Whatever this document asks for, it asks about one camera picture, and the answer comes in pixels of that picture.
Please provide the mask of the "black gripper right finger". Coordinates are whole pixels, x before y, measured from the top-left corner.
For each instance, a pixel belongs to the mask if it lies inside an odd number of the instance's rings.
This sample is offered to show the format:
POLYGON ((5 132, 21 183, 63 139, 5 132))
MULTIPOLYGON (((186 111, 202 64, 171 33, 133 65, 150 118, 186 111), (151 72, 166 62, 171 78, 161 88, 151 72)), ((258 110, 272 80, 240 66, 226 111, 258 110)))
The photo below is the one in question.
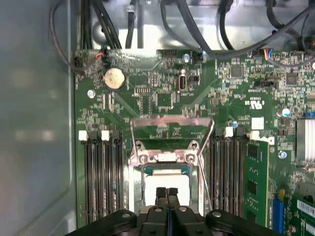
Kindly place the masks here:
POLYGON ((278 233, 253 221, 215 209, 205 217, 178 200, 178 189, 168 189, 169 229, 172 236, 277 236, 278 233))

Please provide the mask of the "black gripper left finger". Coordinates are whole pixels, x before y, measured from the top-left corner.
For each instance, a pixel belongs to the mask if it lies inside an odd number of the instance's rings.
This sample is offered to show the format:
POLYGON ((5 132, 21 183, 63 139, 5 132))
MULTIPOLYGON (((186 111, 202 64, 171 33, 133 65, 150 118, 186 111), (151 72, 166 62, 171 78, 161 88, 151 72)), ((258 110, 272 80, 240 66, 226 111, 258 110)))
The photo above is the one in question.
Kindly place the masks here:
POLYGON ((118 210, 68 233, 69 236, 167 236, 169 202, 165 187, 156 190, 156 204, 138 216, 127 209, 118 210))

